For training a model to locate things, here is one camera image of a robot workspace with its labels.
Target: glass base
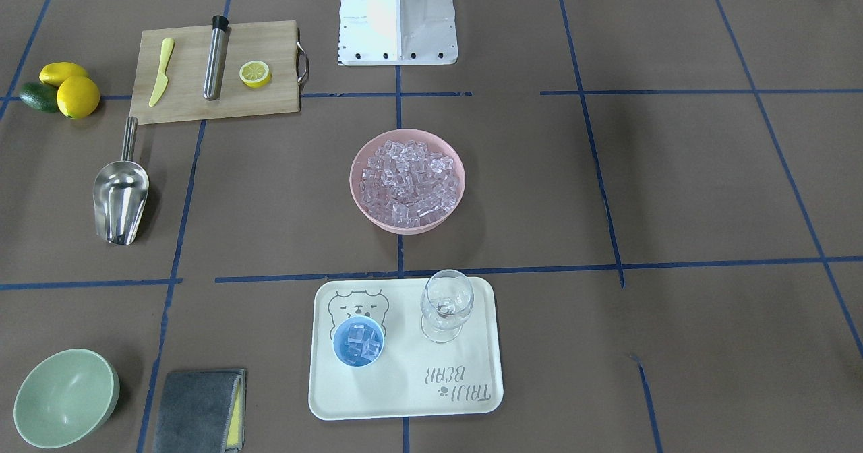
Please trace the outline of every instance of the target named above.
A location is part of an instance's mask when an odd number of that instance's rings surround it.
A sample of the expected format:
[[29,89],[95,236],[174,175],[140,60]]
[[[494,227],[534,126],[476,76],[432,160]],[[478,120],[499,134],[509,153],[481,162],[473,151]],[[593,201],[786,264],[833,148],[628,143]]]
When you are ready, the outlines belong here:
[[462,327],[458,327],[452,330],[439,330],[432,325],[429,325],[425,320],[425,317],[419,319],[419,327],[423,330],[423,334],[426,338],[435,343],[447,343],[452,342],[456,339],[458,334],[462,331]]

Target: green bowl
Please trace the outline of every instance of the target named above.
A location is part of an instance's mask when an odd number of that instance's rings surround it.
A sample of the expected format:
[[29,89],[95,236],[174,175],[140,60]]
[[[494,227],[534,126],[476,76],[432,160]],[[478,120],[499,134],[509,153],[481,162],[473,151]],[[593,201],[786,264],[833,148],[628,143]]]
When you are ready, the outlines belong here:
[[46,358],[15,397],[15,428],[38,448],[75,443],[99,428],[117,406],[120,380],[102,355],[69,349]]

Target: blue cup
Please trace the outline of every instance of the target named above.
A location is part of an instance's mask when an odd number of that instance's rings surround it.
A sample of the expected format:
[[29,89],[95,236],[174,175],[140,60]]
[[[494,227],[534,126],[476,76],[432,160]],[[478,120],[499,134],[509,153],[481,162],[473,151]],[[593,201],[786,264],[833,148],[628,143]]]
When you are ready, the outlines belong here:
[[383,351],[383,329],[366,315],[348,318],[333,334],[332,348],[343,364],[366,367]]

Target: bear face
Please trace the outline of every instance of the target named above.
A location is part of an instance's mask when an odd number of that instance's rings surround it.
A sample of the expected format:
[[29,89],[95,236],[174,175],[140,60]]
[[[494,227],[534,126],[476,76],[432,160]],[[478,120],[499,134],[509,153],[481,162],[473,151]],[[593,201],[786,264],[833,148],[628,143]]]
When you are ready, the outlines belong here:
[[357,317],[357,315],[366,315],[366,317],[375,320],[386,336],[384,319],[386,312],[389,311],[389,299],[382,293],[382,290],[336,290],[336,294],[327,303],[327,311],[330,312],[330,319],[332,319],[330,340],[332,340],[332,334],[335,333],[338,325],[347,318]]

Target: lemon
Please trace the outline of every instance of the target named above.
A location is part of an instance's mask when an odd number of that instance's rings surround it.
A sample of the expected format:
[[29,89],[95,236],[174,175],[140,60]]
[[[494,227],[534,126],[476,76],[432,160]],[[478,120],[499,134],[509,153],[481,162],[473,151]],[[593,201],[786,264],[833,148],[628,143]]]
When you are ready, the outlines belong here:
[[272,79],[269,66],[260,60],[252,60],[240,68],[240,79],[250,88],[259,88],[269,84]]
[[27,82],[18,91],[18,96],[21,97],[21,102],[30,106],[30,108],[38,109],[44,113],[56,113],[57,108],[57,88],[41,82]]
[[71,76],[84,76],[89,78],[87,70],[72,62],[55,62],[42,67],[42,72],[39,73],[39,80],[44,84],[50,84],[58,88],[63,81]]
[[57,107],[68,118],[84,118],[99,105],[99,87],[83,75],[73,75],[57,90]]

